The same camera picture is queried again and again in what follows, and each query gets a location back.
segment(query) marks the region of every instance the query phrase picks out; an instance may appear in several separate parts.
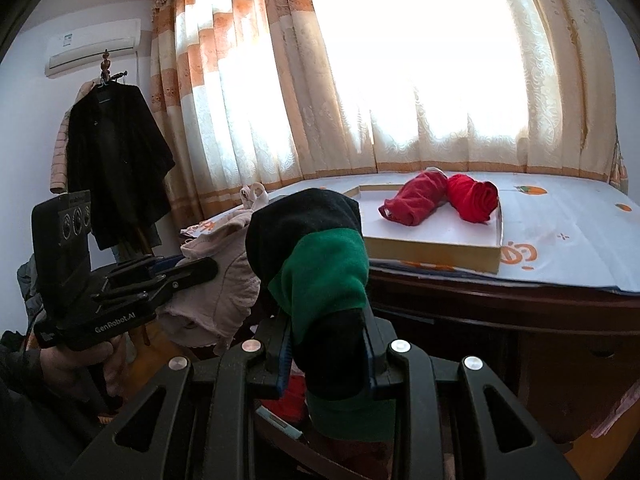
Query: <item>patterned curtain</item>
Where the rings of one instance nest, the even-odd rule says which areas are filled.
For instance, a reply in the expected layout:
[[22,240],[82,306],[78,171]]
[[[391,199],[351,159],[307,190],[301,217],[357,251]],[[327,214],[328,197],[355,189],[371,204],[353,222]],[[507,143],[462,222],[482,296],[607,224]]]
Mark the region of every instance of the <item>patterned curtain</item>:
[[612,62],[593,0],[158,0],[154,28],[181,226],[254,180],[613,173]]

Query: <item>metal screw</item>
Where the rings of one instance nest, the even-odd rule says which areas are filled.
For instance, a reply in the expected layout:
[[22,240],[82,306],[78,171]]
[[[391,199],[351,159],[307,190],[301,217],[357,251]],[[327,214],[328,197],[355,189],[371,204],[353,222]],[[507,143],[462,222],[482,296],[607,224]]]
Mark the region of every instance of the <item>metal screw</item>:
[[178,370],[184,370],[187,367],[187,364],[189,364],[187,358],[180,355],[169,361],[169,368],[177,372]]
[[257,352],[261,347],[260,341],[257,339],[247,339],[244,343],[242,343],[242,350],[245,352]]
[[405,352],[408,352],[411,349],[411,345],[404,339],[396,339],[395,341],[391,342],[391,349],[394,352],[403,354]]
[[479,370],[482,368],[482,359],[473,355],[465,357],[464,363],[469,370]]

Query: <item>black coat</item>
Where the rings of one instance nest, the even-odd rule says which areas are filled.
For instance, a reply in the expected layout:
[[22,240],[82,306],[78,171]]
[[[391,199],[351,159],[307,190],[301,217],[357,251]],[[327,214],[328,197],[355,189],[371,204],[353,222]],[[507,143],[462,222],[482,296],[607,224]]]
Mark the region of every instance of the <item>black coat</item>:
[[110,83],[78,101],[69,117],[69,191],[91,191],[92,232],[106,249],[171,211],[164,177],[174,158],[137,86]]

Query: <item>hand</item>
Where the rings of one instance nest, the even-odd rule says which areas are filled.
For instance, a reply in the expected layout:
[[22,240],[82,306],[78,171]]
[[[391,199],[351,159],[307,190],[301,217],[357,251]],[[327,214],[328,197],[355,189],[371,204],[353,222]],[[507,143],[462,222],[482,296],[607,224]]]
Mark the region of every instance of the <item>hand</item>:
[[40,366],[45,383],[78,399],[86,397],[80,383],[78,368],[104,364],[107,393],[114,397],[122,393],[122,380],[126,371],[127,339],[119,335],[87,350],[74,352],[65,346],[40,351]]

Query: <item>wall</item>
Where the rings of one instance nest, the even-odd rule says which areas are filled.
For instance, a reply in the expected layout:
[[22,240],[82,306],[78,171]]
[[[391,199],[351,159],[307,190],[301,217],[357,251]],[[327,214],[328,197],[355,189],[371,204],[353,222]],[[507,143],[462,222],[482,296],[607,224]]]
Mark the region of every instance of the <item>wall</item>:
[[609,38],[616,83],[616,121],[622,156],[629,174],[629,197],[640,204],[640,59],[616,11],[596,0]]
[[[54,78],[44,75],[47,42],[54,34],[95,23],[140,18],[151,30],[151,1],[92,7],[60,16],[19,34],[0,64],[0,334],[26,329],[24,302],[15,277],[18,267],[33,252],[31,209],[52,195],[49,192],[51,157],[60,121],[85,81],[100,75],[99,63],[79,67]],[[128,84],[136,84],[149,101],[150,34],[136,56],[116,57],[111,73],[127,70]],[[158,222],[163,241],[157,254],[179,253],[176,230],[170,218]],[[110,250],[100,251],[90,236],[92,266],[113,263]]]

